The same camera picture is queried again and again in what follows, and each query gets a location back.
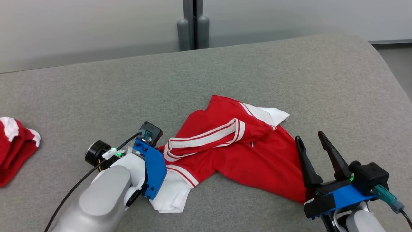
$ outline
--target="gray fabric surface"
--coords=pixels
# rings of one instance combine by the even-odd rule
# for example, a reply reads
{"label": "gray fabric surface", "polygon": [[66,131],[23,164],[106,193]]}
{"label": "gray fabric surface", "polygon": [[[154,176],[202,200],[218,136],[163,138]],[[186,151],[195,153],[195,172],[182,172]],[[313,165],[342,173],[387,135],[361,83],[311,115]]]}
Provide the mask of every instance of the gray fabric surface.
{"label": "gray fabric surface", "polygon": [[[412,104],[377,51],[358,37],[132,57],[6,73],[0,81],[0,115],[42,136],[35,155],[0,189],[1,231],[44,230],[65,194],[92,168],[83,156],[91,143],[117,146],[150,121],[163,130],[162,144],[213,94],[290,113],[283,126],[302,137],[324,181],[333,179],[333,168],[318,130],[348,162],[378,163],[412,214]],[[384,203],[370,208],[387,231],[408,229]],[[183,213],[160,214],[138,199],[118,231],[138,230],[325,231],[298,203],[220,174],[190,192]]]}

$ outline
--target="gray floor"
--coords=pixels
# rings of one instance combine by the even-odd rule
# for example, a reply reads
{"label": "gray floor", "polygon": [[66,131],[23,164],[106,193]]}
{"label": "gray floor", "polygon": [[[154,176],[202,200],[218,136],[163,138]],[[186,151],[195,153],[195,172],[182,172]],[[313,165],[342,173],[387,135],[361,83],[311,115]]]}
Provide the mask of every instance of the gray floor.
{"label": "gray floor", "polygon": [[377,49],[412,101],[412,47]]}

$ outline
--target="folded red cloth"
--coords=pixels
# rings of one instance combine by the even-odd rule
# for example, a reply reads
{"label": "folded red cloth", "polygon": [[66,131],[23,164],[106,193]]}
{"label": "folded red cloth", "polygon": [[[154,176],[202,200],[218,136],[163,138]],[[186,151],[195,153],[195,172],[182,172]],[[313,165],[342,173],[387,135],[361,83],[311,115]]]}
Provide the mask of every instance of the folded red cloth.
{"label": "folded red cloth", "polygon": [[14,118],[2,117],[0,120],[0,187],[3,187],[39,147],[40,135],[24,128]]}

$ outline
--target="black cable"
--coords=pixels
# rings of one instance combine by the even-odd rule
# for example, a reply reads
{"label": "black cable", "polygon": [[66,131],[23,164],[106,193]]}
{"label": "black cable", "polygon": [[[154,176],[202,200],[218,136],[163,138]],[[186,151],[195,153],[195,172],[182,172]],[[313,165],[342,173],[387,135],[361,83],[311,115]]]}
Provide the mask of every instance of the black cable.
{"label": "black cable", "polygon": [[141,132],[137,132],[135,135],[133,135],[132,137],[130,137],[128,140],[126,140],[124,143],[122,143],[122,145],[120,145],[116,151],[119,151],[122,147],[124,147],[128,142],[130,142],[132,139],[136,138],[138,135],[141,135]]}
{"label": "black cable", "polygon": [[60,210],[60,208],[63,206],[64,202],[67,200],[67,198],[69,198],[70,194],[72,194],[72,192],[80,185],[80,183],[83,182],[83,180],[85,180],[90,174],[92,174],[92,172],[94,172],[94,170],[96,170],[97,168],[100,167],[100,165],[102,165],[104,162],[106,162],[106,160],[104,160],[103,162],[101,162],[100,164],[98,164],[96,167],[94,167],[93,169],[91,169],[82,179],[79,180],[79,182],[77,182],[77,184],[75,186],[73,186],[73,188],[69,191],[69,193],[67,193],[67,195],[63,198],[63,200],[61,201],[61,203],[59,204],[59,206],[57,207],[56,211],[53,213],[53,216],[51,217],[49,223],[47,224],[46,229],[44,230],[44,232],[47,232],[50,228],[50,226],[52,225],[52,222],[54,220],[54,218],[56,217],[58,211]]}
{"label": "black cable", "polygon": [[408,221],[409,226],[411,227],[412,230],[412,222],[411,219],[408,217],[408,215],[405,213],[405,211],[403,211],[403,209],[400,209],[399,212],[405,217],[405,219]]}
{"label": "black cable", "polygon": [[[122,143],[122,145],[120,145],[116,151],[119,151],[122,147],[124,147],[128,142],[130,142],[132,139],[136,138],[138,135],[141,135],[141,132],[137,132],[135,135],[133,135],[132,137],[130,137],[128,140],[126,140],[124,143]],[[92,172],[94,172],[94,170],[98,169],[104,162],[106,162],[106,160],[104,160],[103,162],[99,163],[96,167],[94,167],[93,169],[91,169],[82,179],[79,180],[79,182],[77,182],[77,184],[75,186],[73,186],[73,188],[69,191],[69,193],[67,193],[67,195],[63,198],[63,200],[60,202],[59,206],[57,207],[56,211],[53,213],[53,216],[51,217],[49,223],[47,224],[46,229],[44,230],[44,232],[47,232],[50,228],[50,226],[52,225],[52,222],[54,220],[54,218],[56,217],[57,213],[59,212],[60,208],[63,206],[64,202],[67,200],[67,198],[69,198],[70,194],[72,194],[72,192],[80,185],[80,183],[83,182],[83,180],[85,180],[90,174],[92,174]]]}

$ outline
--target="cable plug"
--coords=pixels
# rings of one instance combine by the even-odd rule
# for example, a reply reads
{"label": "cable plug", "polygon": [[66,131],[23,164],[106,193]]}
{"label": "cable plug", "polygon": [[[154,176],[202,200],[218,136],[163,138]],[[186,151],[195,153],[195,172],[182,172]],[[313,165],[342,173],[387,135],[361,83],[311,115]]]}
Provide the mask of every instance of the cable plug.
{"label": "cable plug", "polygon": [[107,152],[105,152],[102,157],[106,160],[109,160],[113,155],[115,155],[116,153],[118,153],[118,151],[116,151],[116,148],[112,147],[110,150],[108,150]]}
{"label": "cable plug", "polygon": [[391,207],[392,211],[396,214],[400,213],[400,210],[403,210],[405,208],[405,206],[400,201],[397,201],[396,196],[394,196],[382,185],[375,186],[375,188],[373,189],[373,194],[378,199],[383,200],[386,204],[388,204]]}

